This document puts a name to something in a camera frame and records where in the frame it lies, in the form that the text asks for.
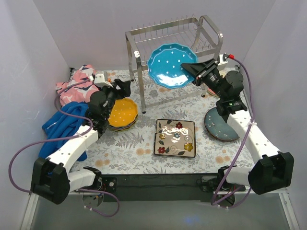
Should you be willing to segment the cream white plate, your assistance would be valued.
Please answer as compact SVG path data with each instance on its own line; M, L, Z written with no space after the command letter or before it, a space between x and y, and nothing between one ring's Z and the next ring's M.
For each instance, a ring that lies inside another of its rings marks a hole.
M227 71L221 70L221 71L219 71L219 73L220 73L221 77L224 78L226 76ZM207 92L212 96L218 97L218 95L211 88L208 88Z

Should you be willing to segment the orange dotted plate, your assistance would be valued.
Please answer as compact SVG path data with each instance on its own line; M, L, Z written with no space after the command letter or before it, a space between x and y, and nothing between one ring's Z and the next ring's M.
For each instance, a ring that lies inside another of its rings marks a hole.
M124 127L138 116L138 106L131 98L116 100L108 119L113 127Z

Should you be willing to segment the blue dotted plate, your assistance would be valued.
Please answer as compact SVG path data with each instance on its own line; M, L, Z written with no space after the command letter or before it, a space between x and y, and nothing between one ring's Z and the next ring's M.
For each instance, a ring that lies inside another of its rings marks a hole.
M184 88L193 81L193 77L184 71L181 64L197 62L196 54L188 46L164 44L151 53L147 61L148 75L164 88Z
M126 126L119 126L119 127L116 127L116 126L108 125L108 127L109 127L110 129L113 129L113 130L124 130L124 129L129 129L130 127L132 127L132 126L136 123L137 119L138 119L138 116L136 116L136 118L135 118L131 123L129 123L129 124L126 125Z

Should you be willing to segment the steel dish rack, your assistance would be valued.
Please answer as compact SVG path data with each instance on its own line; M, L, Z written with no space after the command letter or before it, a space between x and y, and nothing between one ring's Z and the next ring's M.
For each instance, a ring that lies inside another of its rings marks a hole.
M139 88L141 111L189 96L205 97L208 87L192 85L182 63L218 59L223 33L202 15L149 24L125 33L131 81Z

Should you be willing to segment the dark green brown plate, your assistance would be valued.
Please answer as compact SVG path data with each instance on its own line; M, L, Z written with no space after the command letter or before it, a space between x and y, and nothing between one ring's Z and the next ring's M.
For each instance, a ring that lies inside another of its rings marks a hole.
M239 139L238 134L218 114L216 107L206 113L204 125L208 133L220 141L230 142Z

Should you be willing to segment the black square plate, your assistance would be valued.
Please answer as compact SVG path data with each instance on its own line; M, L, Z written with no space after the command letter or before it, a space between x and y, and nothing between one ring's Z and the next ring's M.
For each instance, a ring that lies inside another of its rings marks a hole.
M158 119L155 126L154 155L195 158L195 123L187 120Z

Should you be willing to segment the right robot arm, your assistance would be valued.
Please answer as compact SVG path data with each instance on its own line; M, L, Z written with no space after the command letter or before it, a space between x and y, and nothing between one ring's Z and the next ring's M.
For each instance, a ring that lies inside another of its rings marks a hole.
M234 184L250 187L256 194L289 187L292 180L294 158L289 152L281 152L258 128L254 112L242 102L243 75L229 71L222 77L218 62L211 59L202 63L183 63L181 67L193 78L193 84L207 85L218 96L218 115L241 138L241 146L250 152L253 168L237 167L234 163L219 169L217 184L222 190Z

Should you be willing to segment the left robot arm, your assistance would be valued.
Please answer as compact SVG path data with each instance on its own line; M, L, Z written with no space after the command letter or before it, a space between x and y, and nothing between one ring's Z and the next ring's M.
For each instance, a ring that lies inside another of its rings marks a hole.
M70 172L70 169L86 149L105 133L116 100L130 94L130 81L120 79L93 93L86 104L85 114L77 116L83 123L75 135L65 137L66 143L62 147L34 162L31 192L55 204L62 203L72 191L103 193L102 175L98 169L89 166L77 172Z

